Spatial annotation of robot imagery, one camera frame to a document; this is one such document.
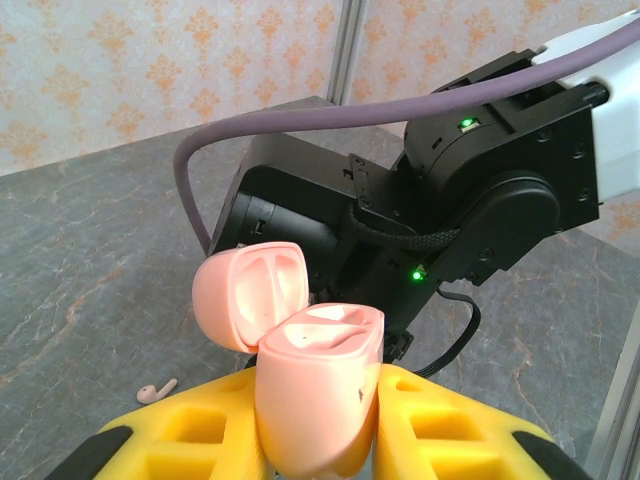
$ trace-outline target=gray marble table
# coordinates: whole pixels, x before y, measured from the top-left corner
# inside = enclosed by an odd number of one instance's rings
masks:
[[[205,339],[190,309],[203,256],[171,166],[186,133],[0,178],[2,478],[45,477],[106,422],[138,408],[144,384],[176,377],[185,390],[244,364]],[[297,136],[384,165],[402,147],[377,127]],[[210,228],[249,140],[207,147],[193,162]],[[484,319],[434,380],[541,425],[582,462],[640,297],[639,271],[640,259],[572,231],[480,288],[451,286],[471,292]],[[430,302],[402,364],[417,368],[442,353],[467,315]]]

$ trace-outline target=pink earbud case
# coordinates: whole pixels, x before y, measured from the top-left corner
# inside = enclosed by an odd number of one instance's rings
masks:
[[[205,335],[258,353],[255,410],[265,454],[288,478],[349,478],[366,461],[377,418],[384,315],[350,304],[308,306],[294,243],[228,250],[193,282]]]

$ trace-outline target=pink earbud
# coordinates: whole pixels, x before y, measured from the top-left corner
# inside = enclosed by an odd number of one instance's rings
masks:
[[[143,405],[149,405],[151,403],[155,403],[159,400],[162,400],[164,397],[166,397],[169,394],[169,392],[175,388],[177,384],[178,384],[178,380],[176,380],[175,378],[172,378],[167,382],[167,384],[164,387],[160,389],[159,392],[156,391],[155,386],[145,385],[140,390],[138,390],[138,393],[136,394],[136,399],[138,400],[138,402],[142,403]]]

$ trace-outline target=yellow rubber block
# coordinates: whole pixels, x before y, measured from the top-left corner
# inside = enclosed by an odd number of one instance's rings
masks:
[[[117,418],[133,434],[96,480],[267,480],[275,472],[258,441],[255,368]]]
[[[383,365],[378,383],[376,480],[548,480],[513,438],[537,426]]]

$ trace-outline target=wallpaper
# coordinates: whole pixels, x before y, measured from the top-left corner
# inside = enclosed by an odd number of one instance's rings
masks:
[[[429,93],[512,50],[608,20],[639,0],[369,0],[347,103]],[[387,125],[402,135],[403,124]],[[583,229],[640,257],[640,192],[611,200]]]
[[[341,9],[2,0],[0,174],[325,96]]]

